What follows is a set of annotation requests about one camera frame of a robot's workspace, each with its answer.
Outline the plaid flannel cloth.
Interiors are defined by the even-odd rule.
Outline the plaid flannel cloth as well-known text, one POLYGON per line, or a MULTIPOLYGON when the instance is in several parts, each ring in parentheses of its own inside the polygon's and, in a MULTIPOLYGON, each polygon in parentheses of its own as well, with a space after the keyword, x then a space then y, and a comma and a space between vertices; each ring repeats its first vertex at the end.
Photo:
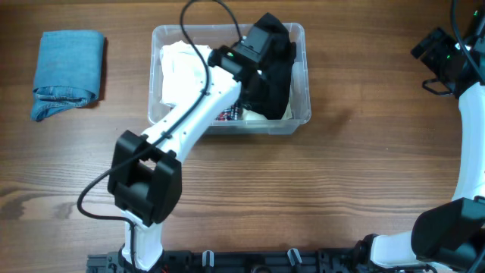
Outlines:
MULTIPOLYGON (((166 119, 168 115, 175 110, 181 110, 182 114, 186 112, 186 109, 183 106, 180 106, 180 105, 173 106, 170 108, 170 111, 163 117, 163 119, 166 119)), ((241 114, 242 114, 242 109, 240 108, 240 106, 237 104, 234 104, 234 105, 231 105, 229 108, 225 108, 217 115, 214 115, 211 120, 212 121, 238 121, 240 119, 241 114)))

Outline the white t-shirt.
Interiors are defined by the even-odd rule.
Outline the white t-shirt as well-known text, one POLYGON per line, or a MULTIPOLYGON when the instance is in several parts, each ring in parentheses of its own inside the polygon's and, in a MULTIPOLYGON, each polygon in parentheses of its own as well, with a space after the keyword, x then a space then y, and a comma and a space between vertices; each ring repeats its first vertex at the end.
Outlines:
POLYGON ((176 107, 196 96, 205 86, 205 67, 194 48, 183 40, 160 50, 162 80, 161 103, 176 107))

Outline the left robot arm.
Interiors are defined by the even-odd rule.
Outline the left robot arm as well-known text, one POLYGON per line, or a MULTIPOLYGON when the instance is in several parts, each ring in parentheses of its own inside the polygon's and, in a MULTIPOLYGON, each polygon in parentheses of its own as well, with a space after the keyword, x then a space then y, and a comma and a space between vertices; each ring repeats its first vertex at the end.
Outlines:
POLYGON ((274 40, 270 30, 254 25, 246 37, 208 56, 192 45, 202 62, 201 88, 142 134, 127 130, 118 138, 108 192, 127 225, 120 254, 132 272, 152 272, 160 263, 162 225, 181 197, 183 162, 224 109, 266 87, 274 40))

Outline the black garment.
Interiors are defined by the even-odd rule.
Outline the black garment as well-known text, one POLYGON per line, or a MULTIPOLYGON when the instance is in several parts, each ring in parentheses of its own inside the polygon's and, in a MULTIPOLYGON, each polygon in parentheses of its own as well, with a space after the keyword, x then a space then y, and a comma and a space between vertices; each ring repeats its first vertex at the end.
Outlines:
POLYGON ((280 120, 289 102, 292 69, 296 58, 296 44, 289 31, 272 14, 266 13, 255 26, 273 37, 267 59, 260 67, 262 74, 251 83, 244 83, 240 100, 244 108, 280 120))

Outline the cream cloth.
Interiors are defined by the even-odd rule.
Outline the cream cloth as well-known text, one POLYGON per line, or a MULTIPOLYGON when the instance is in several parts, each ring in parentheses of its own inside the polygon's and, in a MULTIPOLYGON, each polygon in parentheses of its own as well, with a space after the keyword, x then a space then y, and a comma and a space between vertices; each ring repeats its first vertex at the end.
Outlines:
POLYGON ((293 61, 277 61, 261 74, 253 74, 242 85, 239 97, 242 106, 268 120, 280 120, 289 102, 293 65, 293 61))

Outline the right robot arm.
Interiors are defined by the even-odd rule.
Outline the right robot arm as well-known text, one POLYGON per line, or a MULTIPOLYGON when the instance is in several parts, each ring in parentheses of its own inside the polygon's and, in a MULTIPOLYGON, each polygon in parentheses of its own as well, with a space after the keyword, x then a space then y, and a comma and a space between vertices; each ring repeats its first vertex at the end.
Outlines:
POLYGON ((450 202, 421 213, 411 231, 370 234, 355 245, 349 270, 362 272, 482 272, 484 270, 484 9, 465 34, 457 24, 457 0, 449 17, 452 33, 436 28, 411 51, 434 73, 442 96, 454 96, 462 122, 458 180, 450 202))

